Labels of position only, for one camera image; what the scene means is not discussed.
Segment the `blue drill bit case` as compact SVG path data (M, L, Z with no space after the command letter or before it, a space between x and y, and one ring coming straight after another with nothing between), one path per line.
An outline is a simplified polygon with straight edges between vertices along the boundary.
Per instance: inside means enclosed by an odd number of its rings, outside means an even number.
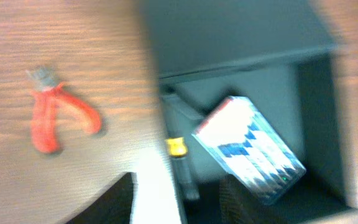
M227 97L192 135L265 205L275 203L306 172L247 97Z

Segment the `red handled pliers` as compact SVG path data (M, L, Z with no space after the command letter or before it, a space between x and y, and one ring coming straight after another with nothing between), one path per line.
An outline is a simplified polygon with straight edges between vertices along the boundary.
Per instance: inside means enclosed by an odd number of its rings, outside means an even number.
M51 68L43 66L27 74L35 83L30 132L36 150L53 154L61 149L55 131L58 109L74 116L86 134L98 134L102 130L103 122L99 112L66 91L64 83L55 77Z

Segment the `black yellow screwdriver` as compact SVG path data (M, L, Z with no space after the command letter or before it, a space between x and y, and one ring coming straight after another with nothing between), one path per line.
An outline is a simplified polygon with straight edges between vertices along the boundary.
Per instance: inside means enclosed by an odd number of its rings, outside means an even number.
M184 200L196 202L200 199L198 187L191 173L188 159L188 147L184 134L178 127L175 113L181 113L191 120L203 119L203 115L189 105L172 87L165 87L161 92L161 100L165 107L164 120L168 138L166 139L168 153L173 159L173 169L180 186Z

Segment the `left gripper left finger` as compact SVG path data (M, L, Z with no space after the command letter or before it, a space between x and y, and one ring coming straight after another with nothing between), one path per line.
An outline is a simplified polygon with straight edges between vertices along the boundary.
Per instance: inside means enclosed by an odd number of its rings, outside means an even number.
M134 199L133 177L133 172L126 172L89 207L66 224L130 224Z

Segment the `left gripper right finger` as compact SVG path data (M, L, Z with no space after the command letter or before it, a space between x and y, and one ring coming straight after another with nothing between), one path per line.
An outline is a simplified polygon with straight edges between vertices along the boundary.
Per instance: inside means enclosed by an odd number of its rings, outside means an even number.
M233 175L219 181L219 204L225 224L287 224L263 205Z

